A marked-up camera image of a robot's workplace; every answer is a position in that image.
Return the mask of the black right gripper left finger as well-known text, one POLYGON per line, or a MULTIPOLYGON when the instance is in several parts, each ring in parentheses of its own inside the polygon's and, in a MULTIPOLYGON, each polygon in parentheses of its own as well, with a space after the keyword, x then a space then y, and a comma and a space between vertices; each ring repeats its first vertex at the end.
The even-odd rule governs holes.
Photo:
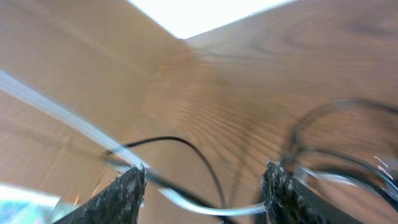
POLYGON ((146 170, 133 167, 56 224, 137 224, 146 170))

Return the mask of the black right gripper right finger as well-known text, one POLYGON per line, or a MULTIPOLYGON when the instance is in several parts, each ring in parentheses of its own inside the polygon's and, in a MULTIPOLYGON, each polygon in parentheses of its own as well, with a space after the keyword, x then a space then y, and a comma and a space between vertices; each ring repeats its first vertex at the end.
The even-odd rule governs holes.
POLYGON ((262 223, 361 224, 288 175, 278 162, 267 163, 261 185, 262 223))

